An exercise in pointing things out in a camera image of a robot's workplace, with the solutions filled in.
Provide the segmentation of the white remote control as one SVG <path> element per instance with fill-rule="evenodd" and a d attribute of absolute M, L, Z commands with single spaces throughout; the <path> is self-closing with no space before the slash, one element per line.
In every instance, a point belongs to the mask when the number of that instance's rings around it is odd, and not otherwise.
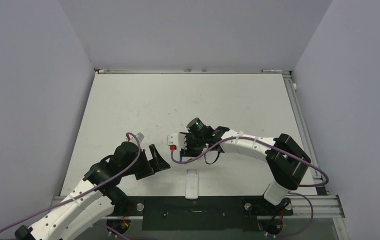
<path fill-rule="evenodd" d="M 199 170 L 188 169 L 185 182 L 185 199 L 196 200 L 199 197 Z"/>

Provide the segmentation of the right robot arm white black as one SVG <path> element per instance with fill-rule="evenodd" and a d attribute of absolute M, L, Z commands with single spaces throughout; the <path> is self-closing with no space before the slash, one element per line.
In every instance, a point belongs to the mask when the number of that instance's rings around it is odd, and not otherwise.
<path fill-rule="evenodd" d="M 273 176 L 261 199 L 260 207 L 267 214 L 273 214 L 288 193 L 299 188 L 311 159 L 306 152 L 287 134 L 278 137 L 260 137 L 218 126 L 205 125 L 195 118 L 186 126 L 186 132 L 168 136 L 168 144 L 179 148 L 180 157 L 189 161 L 199 159 L 208 151 L 218 155 L 239 154 L 265 162 Z"/>

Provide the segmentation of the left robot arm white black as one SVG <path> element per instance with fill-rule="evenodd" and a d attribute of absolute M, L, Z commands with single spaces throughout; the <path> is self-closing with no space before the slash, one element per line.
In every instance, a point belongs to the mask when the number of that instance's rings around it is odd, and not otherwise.
<path fill-rule="evenodd" d="M 168 170 L 170 165 L 151 144 L 153 156 L 148 160 L 145 151 L 134 141 L 121 143 L 113 155 L 93 164 L 60 206 L 50 210 L 31 226 L 15 231 L 17 240 L 73 240 L 101 218 L 110 214 L 128 213 L 130 203 L 118 187 L 122 177 L 134 175 L 137 180 Z"/>

